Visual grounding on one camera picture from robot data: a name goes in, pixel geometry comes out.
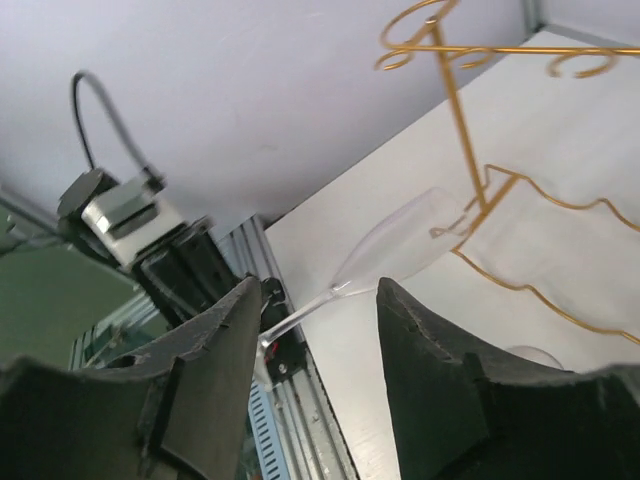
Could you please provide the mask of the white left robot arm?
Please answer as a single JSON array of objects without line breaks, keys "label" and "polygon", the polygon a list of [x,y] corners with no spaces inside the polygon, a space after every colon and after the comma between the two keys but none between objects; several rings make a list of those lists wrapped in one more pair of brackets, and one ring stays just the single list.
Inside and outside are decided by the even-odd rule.
[{"label": "white left robot arm", "polygon": [[132,278],[172,327],[206,311],[245,277],[214,241],[208,217],[187,221],[139,178],[81,174],[62,195],[60,231],[81,252]]}]

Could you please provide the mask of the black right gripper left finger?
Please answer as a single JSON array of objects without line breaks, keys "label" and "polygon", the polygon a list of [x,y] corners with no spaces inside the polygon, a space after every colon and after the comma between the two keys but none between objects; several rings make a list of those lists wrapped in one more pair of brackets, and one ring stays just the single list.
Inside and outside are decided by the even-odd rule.
[{"label": "black right gripper left finger", "polygon": [[213,307],[100,369],[1,367],[5,479],[231,479],[261,321],[249,277]]}]

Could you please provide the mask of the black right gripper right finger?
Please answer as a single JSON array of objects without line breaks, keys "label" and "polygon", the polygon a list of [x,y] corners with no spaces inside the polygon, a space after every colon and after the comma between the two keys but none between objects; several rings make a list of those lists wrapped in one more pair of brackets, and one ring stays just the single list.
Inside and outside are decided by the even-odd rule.
[{"label": "black right gripper right finger", "polygon": [[639,369],[547,367],[434,313],[389,278],[377,323],[405,479],[635,479]]}]

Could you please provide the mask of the clear wine glass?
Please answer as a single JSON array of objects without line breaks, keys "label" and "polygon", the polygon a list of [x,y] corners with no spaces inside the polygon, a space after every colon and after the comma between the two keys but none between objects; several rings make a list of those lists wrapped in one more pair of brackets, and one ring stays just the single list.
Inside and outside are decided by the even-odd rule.
[{"label": "clear wine glass", "polygon": [[528,360],[530,362],[534,362],[549,368],[554,368],[558,370],[564,369],[562,364],[553,355],[534,346],[526,346],[526,345],[512,346],[512,347],[508,347],[506,349],[506,352],[512,355],[518,356],[522,359]]},{"label": "clear wine glass", "polygon": [[267,368],[270,347],[320,307],[377,288],[381,278],[414,276],[465,238],[470,214],[441,188],[414,197],[372,228],[346,257],[315,298],[258,336],[254,380],[272,388]]}]

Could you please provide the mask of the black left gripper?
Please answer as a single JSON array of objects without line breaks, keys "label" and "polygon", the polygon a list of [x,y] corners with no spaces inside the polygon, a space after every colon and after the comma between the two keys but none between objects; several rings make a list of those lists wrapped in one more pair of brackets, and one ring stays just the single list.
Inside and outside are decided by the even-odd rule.
[{"label": "black left gripper", "polygon": [[134,263],[134,278],[172,328],[212,307],[249,276],[261,282],[261,328],[266,330],[290,309],[257,215],[219,240],[203,217],[159,240]]}]

